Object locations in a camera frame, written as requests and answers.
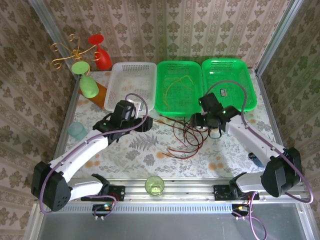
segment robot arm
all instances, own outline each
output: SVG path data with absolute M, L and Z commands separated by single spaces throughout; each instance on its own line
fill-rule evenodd
M 282 159 L 275 149 L 283 154 L 301 171 L 299 151 L 270 141 L 252 125 L 243 122 L 241 113 L 233 106 L 223 108 L 213 93 L 199 99 L 203 114 L 196 113 L 191 117 L 191 125 L 197 128 L 219 129 L 237 137 L 265 166 L 264 172 L 241 173 L 230 181 L 230 192 L 234 199 L 243 193 L 267 191 L 273 197 L 279 197 L 300 182 L 297 173 Z
M 49 163 L 43 161 L 38 163 L 33 171 L 31 193 L 39 199 L 49 172 L 58 166 L 48 177 L 43 194 L 43 203 L 52 211 L 59 211 L 73 199 L 89 195 L 106 195 L 109 190 L 109 182 L 97 174 L 89 178 L 71 178 L 95 154 L 112 142 L 118 141 L 123 135 L 129 134 L 130 131 L 125 131 L 126 129 L 140 124 L 142 119 L 137 118 L 140 109 L 142 109 L 140 103 L 121 100 L 117 103 L 114 112 L 98 121 L 76 146 Z M 135 131 L 146 132 L 152 128 L 152 125 L 153 119 L 146 117 L 145 122 Z M 69 156 L 68 159 L 61 164 L 66 156 Z

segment cup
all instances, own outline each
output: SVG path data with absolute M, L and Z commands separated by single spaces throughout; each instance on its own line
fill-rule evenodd
M 159 196 L 165 189 L 165 182 L 159 176 L 150 176 L 145 181 L 145 190 L 151 196 Z
M 87 131 L 81 122 L 74 122 L 68 128 L 68 133 L 71 137 L 81 141 L 87 136 Z

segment floral tablecloth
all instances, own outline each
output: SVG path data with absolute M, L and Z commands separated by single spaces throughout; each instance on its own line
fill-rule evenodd
M 91 72 L 90 75 L 102 85 L 108 85 L 110 72 Z M 252 70 L 250 76 L 257 96 L 257 107 L 247 112 L 245 117 L 259 131 L 274 140 L 269 117 Z M 108 111 L 80 95 L 73 121 L 81 122 L 89 132 L 107 113 Z M 155 110 L 149 115 L 170 123 L 160 117 Z M 66 151 L 76 143 L 77 141 L 69 136 Z M 179 148 L 182 144 L 174 137 L 170 126 L 154 122 L 150 131 L 145 133 L 132 131 L 131 134 L 121 137 L 118 143 L 114 142 L 97 153 L 75 174 L 75 177 L 84 178 L 96 173 L 106 178 L 146 178 L 151 175 L 170 178 L 231 178 L 242 172 L 263 171 L 248 158 L 246 147 L 235 137 L 225 133 L 220 139 L 208 138 L 195 156 L 185 160 L 164 155 L 163 153 L 167 153 L 167 146 Z

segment damask wallpaper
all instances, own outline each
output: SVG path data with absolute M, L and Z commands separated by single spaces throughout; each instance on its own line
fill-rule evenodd
M 320 227 L 320 1 L 305 0 L 262 75 L 286 146 L 301 153 Z
M 102 34 L 114 63 L 241 58 L 254 67 L 289 0 L 45 0 L 61 33 Z
M 0 0 L 0 240 L 23 238 L 35 164 L 52 159 L 74 80 L 28 1 Z

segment yellow wire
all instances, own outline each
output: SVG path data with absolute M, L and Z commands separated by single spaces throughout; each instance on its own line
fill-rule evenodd
M 164 102 L 164 104 L 168 107 L 168 109 L 170 109 L 170 106 L 169 106 L 168 103 L 167 103 L 167 96 L 168 96 L 169 89 L 170 89 L 174 84 L 176 84 L 176 83 L 178 83 L 178 82 L 181 82 L 182 85 L 184 85 L 187 89 L 189 89 L 189 90 L 191 90 L 191 91 L 194 92 L 194 90 L 193 90 L 192 88 L 188 87 L 186 84 L 184 84 L 184 83 L 182 82 L 182 80 L 183 80 L 184 78 L 188 78 L 188 79 L 190 80 L 190 82 L 192 83 L 192 85 L 194 85 L 194 82 L 192 81 L 192 79 L 191 79 L 191 77 L 190 77 L 189 75 L 184 75 L 183 77 L 177 77 L 177 76 L 175 76 L 175 77 L 167 77 L 167 78 L 164 79 L 164 81 L 163 81 L 163 83 L 162 83 L 162 94 L 164 95 L 164 101 L 163 101 L 163 102 Z M 169 79 L 177 79 L 177 80 L 174 81 L 174 82 L 172 82 L 172 83 L 169 85 L 169 87 L 166 89 L 166 92 L 164 92 L 164 84 L 165 84 L 165 82 L 168 81 Z

